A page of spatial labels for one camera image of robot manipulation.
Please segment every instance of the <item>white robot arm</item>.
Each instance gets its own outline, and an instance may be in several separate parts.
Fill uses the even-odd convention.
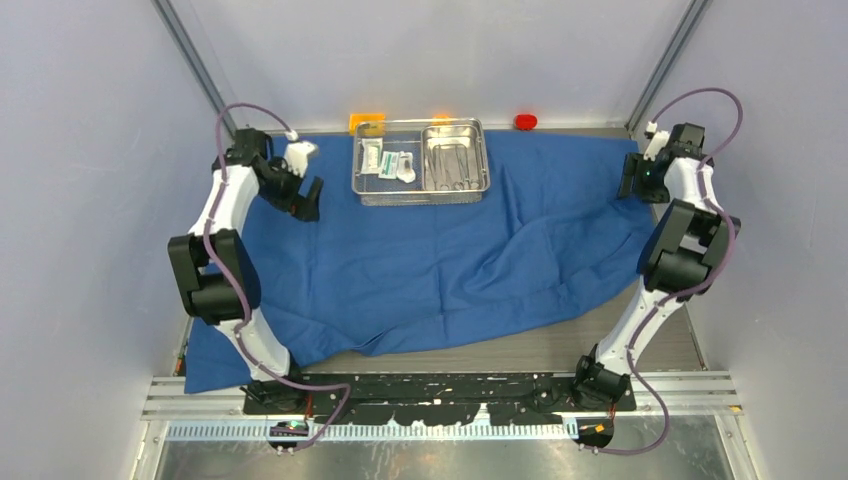
[[[217,162],[213,164],[212,191],[200,218],[187,235],[174,237],[168,242],[168,255],[186,311],[223,333],[244,358],[251,378],[259,381],[272,380],[272,377],[257,364],[282,377],[288,375],[291,359],[288,349],[277,341],[259,308],[259,280],[241,243],[240,233],[257,194],[300,220],[318,220],[318,197],[323,181],[316,178],[306,197],[298,194],[308,162],[317,154],[318,148],[313,143],[294,138],[295,141],[288,144],[280,158],[274,157],[269,136],[254,129],[238,130],[233,147],[225,156],[226,189],[218,200],[210,240],[215,253],[244,290],[252,309],[248,323],[237,328],[244,313],[239,298],[226,279],[220,273],[201,272],[209,263],[202,243],[204,227],[223,186]],[[255,361],[245,358],[243,349],[238,345],[239,338]]]
[[[606,410],[621,399],[633,373],[628,351],[635,364],[665,320],[690,297],[661,301],[702,284],[727,252],[727,225],[708,206],[719,205],[711,162],[703,167],[699,185],[704,129],[687,123],[668,132],[649,124],[646,134],[651,143],[645,153],[630,154],[625,160],[619,197],[636,195],[649,203],[670,204],[642,251],[633,300],[612,332],[577,366],[572,397],[587,409]],[[732,220],[738,233],[741,223]],[[656,313],[644,323],[654,308]]]

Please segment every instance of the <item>table surface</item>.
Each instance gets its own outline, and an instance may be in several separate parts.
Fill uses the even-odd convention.
[[[160,480],[534,480],[583,478],[733,479],[715,420],[673,417],[666,442],[632,457],[592,455],[571,440],[464,442],[327,442],[295,455],[274,455],[260,442],[165,442]],[[614,448],[637,448],[662,430],[661,417],[619,417]]]
[[[630,138],[623,128],[540,130]],[[580,318],[463,347],[365,357],[344,352],[305,370],[313,373],[572,372],[581,355],[606,336],[633,296],[634,287]],[[645,371],[700,370],[702,363],[685,308],[675,312],[638,364]]]

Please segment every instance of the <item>purple cable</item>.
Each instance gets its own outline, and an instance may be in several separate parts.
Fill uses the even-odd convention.
[[[224,275],[224,278],[226,278],[227,282],[230,284],[230,286],[233,287],[233,290],[235,290],[236,296],[239,299],[239,303],[241,303],[241,308],[242,308],[242,311],[244,313],[244,318],[242,319],[241,322],[239,322],[238,325],[236,325],[236,327],[233,331],[234,331],[235,336],[236,336],[236,343],[238,343],[239,349],[241,350],[242,354],[244,354],[244,357],[250,363],[252,363],[254,366],[256,366],[256,368],[258,368],[259,370],[266,373],[267,375],[269,375],[274,380],[282,383],[283,385],[285,385],[287,387],[296,388],[298,390],[304,390],[304,391],[307,391],[307,392],[331,392],[331,391],[335,391],[335,390],[342,390],[342,389],[344,390],[344,395],[342,396],[341,401],[339,401],[339,404],[336,406],[336,409],[333,410],[333,413],[330,415],[330,418],[328,418],[327,421],[324,423],[324,425],[321,427],[321,429],[318,430],[318,433],[313,435],[308,440],[299,443],[298,446],[293,449],[293,452],[297,452],[297,451],[303,450],[304,448],[311,447],[315,443],[315,441],[318,440],[324,434],[324,432],[327,430],[327,427],[329,427],[330,424],[332,424],[336,420],[336,418],[341,413],[342,407],[347,402],[348,398],[350,398],[351,388],[350,388],[350,384],[347,384],[347,383],[339,383],[339,384],[335,384],[335,385],[318,385],[318,386],[316,386],[316,385],[302,385],[302,384],[293,382],[293,381],[291,381],[287,378],[283,378],[283,377],[277,375],[276,373],[274,373],[271,369],[269,369],[265,365],[262,365],[261,363],[259,363],[256,360],[256,358],[253,355],[251,355],[251,353],[247,350],[246,345],[244,344],[244,342],[241,339],[241,335],[239,334],[239,332],[241,332],[241,330],[245,326],[247,326],[247,324],[250,323],[250,320],[251,320],[252,311],[250,309],[250,303],[247,301],[247,295],[245,295],[244,289],[242,289],[241,285],[239,285],[238,281],[236,280],[235,276],[233,275],[233,272],[231,272],[230,269],[227,268],[227,266],[224,264],[224,262],[221,261],[221,258],[218,256],[218,254],[215,253],[215,249],[212,248],[212,241],[210,239],[210,235],[211,235],[211,231],[212,231],[212,224],[214,223],[214,218],[215,218],[215,213],[218,211],[218,207],[221,204],[221,200],[224,198],[224,192],[227,189],[227,165],[226,165],[226,161],[224,160],[224,146],[223,146],[223,143],[222,143],[222,140],[221,140],[221,124],[223,123],[224,115],[226,115],[226,113],[229,112],[230,110],[232,110],[234,108],[238,108],[238,107],[245,107],[245,108],[252,108],[254,110],[259,110],[260,112],[263,112],[263,113],[269,115],[270,117],[272,117],[274,120],[278,121],[283,126],[283,128],[286,129],[286,131],[289,131],[289,132],[292,131],[289,128],[288,124],[286,124],[286,122],[283,121],[282,118],[278,117],[274,112],[272,112],[272,111],[270,111],[266,108],[260,107],[259,105],[254,105],[252,103],[239,102],[239,103],[233,103],[233,104],[227,105],[226,107],[224,107],[223,110],[221,110],[221,113],[218,114],[218,118],[215,121],[215,145],[218,147],[218,163],[221,165],[221,187],[218,189],[218,193],[215,194],[215,199],[212,202],[212,206],[209,208],[209,217],[206,219],[206,223],[203,227],[203,247],[206,249],[206,254],[209,255],[209,258],[213,262],[215,262],[215,264],[221,270],[221,274]]]
[[[656,121],[660,118],[660,115],[665,113],[665,111],[668,110],[669,108],[671,108],[672,105],[683,100],[684,98],[690,97],[692,95],[696,95],[698,93],[706,93],[706,92],[715,92],[715,93],[724,94],[727,97],[729,97],[731,100],[733,100],[733,103],[736,105],[736,126],[733,127],[733,131],[730,132],[730,135],[728,135],[727,139],[725,139],[724,142],[722,142],[718,147],[716,147],[716,149],[713,150],[711,153],[707,154],[707,156],[704,157],[701,160],[701,162],[698,164],[698,190],[701,193],[701,197],[703,197],[704,203],[709,208],[711,208],[716,213],[718,213],[718,215],[721,217],[721,220],[725,224],[727,224],[727,227],[728,227],[727,228],[727,252],[724,254],[724,257],[722,257],[718,266],[716,266],[716,268],[714,268],[712,271],[710,271],[709,275],[707,275],[707,278],[704,279],[704,281],[701,282],[701,284],[696,285],[696,286],[691,287],[691,288],[687,288],[685,290],[681,290],[679,292],[671,293],[671,294],[667,295],[666,297],[664,297],[659,302],[657,302],[657,304],[648,312],[648,314],[645,315],[645,319],[642,320],[642,322],[636,327],[636,330],[633,332],[633,336],[630,338],[630,344],[627,346],[627,364],[630,366],[630,370],[633,372],[633,376],[636,377],[636,380],[638,380],[639,383],[641,383],[645,387],[646,390],[651,392],[651,395],[653,395],[654,398],[657,399],[657,403],[659,403],[660,408],[662,408],[662,411],[663,411],[663,430],[662,430],[662,433],[660,433],[660,436],[653,443],[651,443],[650,445],[647,445],[645,447],[636,448],[636,449],[633,449],[633,450],[622,450],[622,449],[617,449],[617,448],[600,448],[600,449],[598,449],[598,451],[602,452],[602,453],[609,453],[609,454],[612,454],[612,455],[639,455],[639,454],[642,454],[642,453],[650,452],[651,450],[659,447],[660,445],[662,445],[662,443],[668,437],[668,432],[669,432],[669,429],[670,429],[670,426],[671,426],[671,417],[668,413],[668,405],[665,404],[665,402],[663,401],[660,394],[656,390],[654,390],[654,388],[651,387],[650,384],[648,384],[648,382],[642,377],[642,375],[636,369],[636,362],[633,360],[633,347],[634,347],[634,345],[636,345],[636,340],[639,338],[639,335],[642,333],[642,331],[645,329],[645,327],[648,325],[648,323],[650,323],[650,321],[654,318],[654,316],[656,316],[657,312],[659,312],[658,307],[665,305],[666,303],[674,300],[675,298],[693,295],[695,293],[703,291],[706,288],[709,288],[709,286],[712,285],[713,282],[715,282],[716,278],[718,278],[719,274],[721,274],[721,272],[727,266],[727,262],[730,260],[730,256],[733,255],[733,250],[736,247],[736,230],[733,226],[733,220],[730,218],[730,215],[728,215],[727,212],[724,211],[724,209],[722,209],[720,206],[716,205],[710,199],[707,198],[707,181],[706,181],[706,178],[704,178],[704,166],[707,164],[708,161],[710,161],[710,159],[712,159],[713,157],[718,155],[719,152],[724,150],[724,148],[727,145],[729,145],[731,141],[733,141],[733,139],[736,137],[736,134],[739,133],[739,128],[742,126],[742,102],[739,101],[739,98],[736,95],[734,95],[732,92],[730,92],[729,90],[726,90],[724,88],[717,88],[717,87],[699,88],[699,89],[696,89],[696,90],[692,90],[691,92],[686,92],[683,95],[681,95],[681,96],[675,98],[674,100],[672,100],[671,102],[669,102],[668,105],[661,108],[660,111],[656,115],[654,115],[654,118],[651,120],[651,122],[656,123]]]

